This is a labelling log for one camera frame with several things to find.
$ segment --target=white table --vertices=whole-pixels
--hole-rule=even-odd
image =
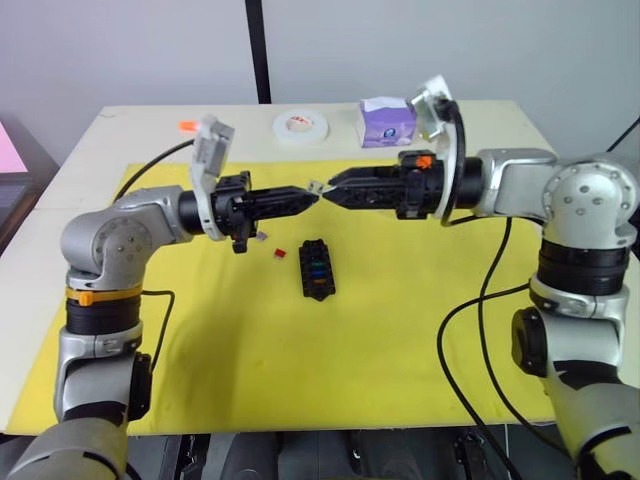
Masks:
[[[271,122],[293,107],[311,108],[327,117],[330,134],[323,143],[308,147],[278,144]],[[514,102],[462,101],[460,107],[470,153],[497,147],[551,149]],[[76,215],[108,205],[127,165],[144,163],[186,140],[189,137],[178,130],[178,122],[197,120],[207,113],[236,129],[230,162],[393,158],[406,149],[360,148],[353,126],[356,104],[104,108],[0,257],[0,430],[6,428],[62,298],[66,264],[58,242],[65,224]],[[429,147],[433,145],[419,140],[410,148]],[[186,163],[190,155],[185,149],[166,161]],[[637,293],[640,268],[635,260],[627,283]],[[621,372],[623,380],[635,385],[640,385],[638,303],[638,295],[633,295],[628,312],[635,313],[628,319]]]

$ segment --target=roll of tape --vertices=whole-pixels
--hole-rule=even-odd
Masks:
[[[323,141],[329,133],[329,123],[313,110],[290,110],[273,120],[273,133],[284,145],[307,145]]]

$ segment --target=black pole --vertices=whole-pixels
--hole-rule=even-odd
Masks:
[[[269,66],[267,64],[267,43],[264,38],[264,17],[262,0],[245,0],[247,23],[249,24],[249,40],[253,57],[253,73],[256,77],[258,101],[271,103],[271,87],[269,86]]]

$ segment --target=tissue box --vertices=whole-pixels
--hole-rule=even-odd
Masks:
[[[362,147],[410,145],[416,130],[416,115],[404,98],[368,98],[360,101],[356,130]]]

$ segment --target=yellow mat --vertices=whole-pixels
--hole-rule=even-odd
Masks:
[[[254,188],[306,186],[349,166],[391,162],[230,164],[225,174],[248,168]],[[186,165],[159,165],[136,187],[175,183],[189,188]],[[177,300],[151,411],[131,424],[131,434],[470,423],[440,370],[436,332],[452,307],[477,296],[504,220],[445,229],[434,219],[398,221],[320,200],[259,229],[269,238],[250,240],[244,255],[234,255],[230,241],[200,236],[152,258],[145,288],[173,289]],[[337,287],[323,302],[302,296],[298,264],[298,246],[316,238],[329,246]],[[524,283],[538,247],[532,226],[516,220],[490,291]],[[287,256],[275,259],[275,248]],[[488,341],[508,397],[526,417],[543,420],[552,417],[550,403],[510,356],[511,317],[529,305],[526,293],[489,302]],[[143,297],[143,352],[153,353],[165,307],[162,297]],[[512,421],[485,372],[475,314],[472,308],[452,321],[447,357],[487,422]],[[63,321],[61,309],[8,433],[39,433],[55,422],[51,399]]]

